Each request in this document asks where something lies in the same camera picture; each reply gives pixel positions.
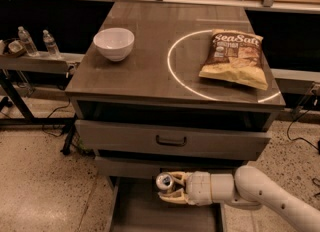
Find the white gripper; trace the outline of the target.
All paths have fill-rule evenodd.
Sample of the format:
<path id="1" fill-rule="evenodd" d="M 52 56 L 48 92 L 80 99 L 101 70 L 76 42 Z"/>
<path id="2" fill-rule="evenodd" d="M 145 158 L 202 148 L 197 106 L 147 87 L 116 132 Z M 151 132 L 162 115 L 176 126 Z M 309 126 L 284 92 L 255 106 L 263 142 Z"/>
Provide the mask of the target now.
<path id="1" fill-rule="evenodd" d="M 204 206 L 212 203 L 211 179 L 208 172 L 181 172 L 173 171 L 169 175 L 175 183 L 186 185 L 186 194 L 183 189 L 171 193 L 159 192 L 161 200 L 173 204 L 189 204 Z"/>

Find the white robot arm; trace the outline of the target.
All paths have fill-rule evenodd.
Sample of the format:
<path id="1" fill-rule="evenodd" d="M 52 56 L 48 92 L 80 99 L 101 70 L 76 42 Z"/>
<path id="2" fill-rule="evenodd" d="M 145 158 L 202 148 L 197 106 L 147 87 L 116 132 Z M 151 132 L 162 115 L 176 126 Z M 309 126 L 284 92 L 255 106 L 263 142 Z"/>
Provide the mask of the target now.
<path id="1" fill-rule="evenodd" d="M 320 211 L 288 193 L 259 169 L 244 165 L 234 173 L 163 172 L 156 178 L 161 200 L 235 208 L 266 206 L 298 232 L 320 232 Z"/>

